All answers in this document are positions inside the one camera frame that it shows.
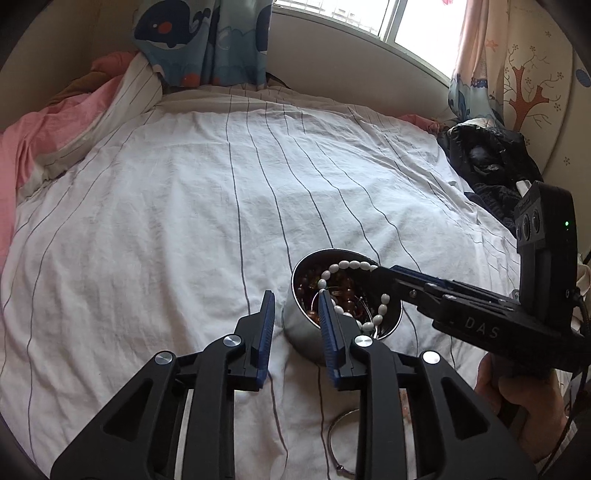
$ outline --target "bed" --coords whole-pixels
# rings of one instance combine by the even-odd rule
[[[335,478],[327,427],[358,396],[334,390],[286,340],[291,269],[346,248],[509,294],[515,239],[466,198],[436,139],[414,125],[285,87],[150,99],[132,70],[128,99],[111,108],[137,90],[141,112],[112,115],[118,124],[88,154],[54,162],[53,180],[18,205],[0,284],[2,415],[49,473],[156,352],[203,349],[271,289],[269,379],[259,394],[236,394],[236,476]],[[387,345],[435,349],[473,386],[483,352],[407,312]]]

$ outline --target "window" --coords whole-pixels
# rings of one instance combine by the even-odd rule
[[[274,0],[398,45],[447,77],[456,63],[467,0]]]

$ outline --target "whale curtain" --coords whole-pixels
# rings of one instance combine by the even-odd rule
[[[133,42],[171,86],[265,85],[272,0],[144,0]]]
[[[459,122],[487,118],[504,124],[505,56],[509,0],[468,0],[449,107]]]

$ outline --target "bracelet on bed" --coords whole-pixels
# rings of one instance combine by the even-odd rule
[[[378,268],[378,266],[371,265],[369,262],[359,262],[357,260],[351,260],[351,261],[341,260],[337,264],[336,263],[332,264],[328,270],[325,270],[322,273],[322,275],[320,276],[320,280],[318,281],[318,284],[317,284],[318,290],[322,292],[326,289],[327,282],[333,273],[337,273],[339,270],[347,270],[347,268],[350,268],[351,270],[357,270],[358,268],[360,268],[361,270],[367,270],[367,271],[373,272],[376,268]],[[359,329],[363,333],[372,333],[376,329],[376,327],[380,323],[382,323],[382,321],[384,319],[384,315],[386,315],[386,312],[388,311],[388,303],[390,302],[390,295],[387,295],[386,293],[384,293],[381,297],[381,301],[382,301],[382,303],[378,307],[378,314],[374,315],[371,322],[365,322],[362,324],[359,320],[357,320],[357,326],[359,326]],[[349,312],[344,311],[343,307],[337,305],[334,300],[332,302],[333,302],[333,307],[335,308],[336,313],[340,313],[341,315],[346,315],[349,317],[353,316]]]

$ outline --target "metal container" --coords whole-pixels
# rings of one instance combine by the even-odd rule
[[[313,266],[326,265],[326,268],[341,260],[357,260],[366,261],[374,264],[370,258],[364,257],[361,254],[352,252],[350,250],[341,249],[327,249],[319,250],[306,257],[302,258],[295,266],[291,275],[290,288],[287,292],[287,299],[283,305],[281,320],[283,329],[287,339],[294,346],[294,348],[308,360],[324,365],[324,343],[322,341],[322,334],[320,333],[320,326],[318,326],[311,318],[306,315],[306,312],[301,308],[296,298],[295,285],[296,278],[302,275],[303,272],[309,270]],[[398,327],[402,318],[402,302],[400,300],[391,299],[388,304],[388,312],[384,316],[381,324],[381,334],[378,340],[383,340]]]

